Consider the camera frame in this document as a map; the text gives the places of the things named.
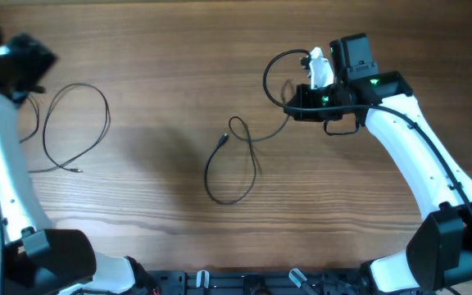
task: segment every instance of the wood grain surface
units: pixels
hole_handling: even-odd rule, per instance
[[[367,130],[327,137],[291,121],[256,144],[260,172],[247,199],[218,206],[205,193],[207,158],[241,116],[254,137],[284,119],[261,88],[276,54],[366,32],[382,71],[399,70],[447,150],[472,177],[472,2],[171,2],[0,6],[7,36],[27,32],[60,60],[43,80],[99,87],[111,105],[106,138],[72,166],[31,175],[57,228],[83,230],[97,251],[132,256],[149,270],[303,270],[359,266],[403,249],[421,220],[406,181]],[[306,81],[299,57],[270,73]],[[289,87],[285,96],[289,98]],[[48,126],[48,148],[67,159],[104,120],[92,90],[68,93]],[[34,127],[20,110],[20,134]],[[333,125],[352,127],[348,118]],[[30,169],[49,167],[38,134],[23,144]],[[244,142],[231,138],[210,169],[229,200],[252,178]],[[459,286],[472,293],[472,282]]]

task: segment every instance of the brown table surface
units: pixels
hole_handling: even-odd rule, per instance
[[[99,87],[111,106],[106,138],[71,166],[31,175],[57,228],[81,229],[96,251],[132,256],[148,270],[303,270],[358,266],[403,249],[420,225],[415,199],[381,144],[363,129],[328,137],[291,121],[256,144],[260,172],[247,199],[218,206],[203,170],[227,120],[254,137],[284,119],[261,87],[269,60],[366,32],[381,71],[399,70],[429,124],[472,178],[472,2],[171,2],[0,6],[7,36],[27,32],[60,60],[43,80],[42,122],[72,82]],[[270,73],[306,83],[299,57]],[[290,97],[289,87],[285,96]],[[67,159],[98,136],[100,97],[68,93],[48,126],[48,148]],[[352,120],[334,128],[352,127]],[[20,134],[34,113],[20,110]],[[41,135],[23,144],[30,169],[49,167]],[[252,178],[248,148],[229,140],[211,165],[225,200]],[[472,283],[458,287],[472,293]]]

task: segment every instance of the wooden tabletop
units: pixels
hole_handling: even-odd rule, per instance
[[[472,2],[171,2],[0,6],[7,36],[27,32],[59,62],[43,80],[53,94],[72,82],[100,88],[111,108],[105,139],[70,167],[31,175],[55,226],[81,229],[96,251],[132,256],[148,270],[303,270],[359,266],[402,250],[421,223],[406,181],[368,130],[328,137],[321,124],[290,121],[257,143],[259,175],[248,197],[219,206],[203,171],[231,116],[253,137],[284,113],[266,98],[269,60],[294,48],[366,32],[381,71],[399,70],[447,150],[472,178]],[[306,83],[299,57],[270,73]],[[292,97],[287,87],[285,97]],[[76,89],[49,121],[48,148],[70,158],[104,121],[97,93]],[[333,125],[352,128],[352,118]],[[20,134],[34,128],[30,105]],[[51,166],[41,135],[23,144],[30,169]],[[224,200],[252,179],[245,142],[231,138],[209,171]],[[472,293],[472,283],[459,287]]]

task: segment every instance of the wooden table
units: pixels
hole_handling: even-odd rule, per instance
[[[111,105],[110,132],[72,165],[84,173],[31,175],[45,211],[57,228],[83,230],[96,251],[149,270],[358,266],[403,249],[419,227],[406,181],[365,129],[328,137],[321,124],[291,121],[256,144],[260,172],[247,199],[222,207],[208,198],[203,170],[227,120],[241,116],[261,137],[284,119],[261,87],[282,51],[328,52],[330,41],[366,32],[380,70],[403,73],[472,177],[472,2],[2,5],[0,21],[7,36],[27,32],[60,57],[43,80],[42,122],[71,82],[99,87]],[[286,79],[306,83],[298,58],[271,71],[275,96]],[[68,93],[49,121],[52,156],[85,149],[103,120],[96,93]],[[24,105],[20,134],[33,127]],[[40,134],[23,149],[30,169],[50,166]],[[252,178],[247,145],[230,139],[209,173],[216,195],[237,197]],[[472,293],[472,283],[458,289]]]

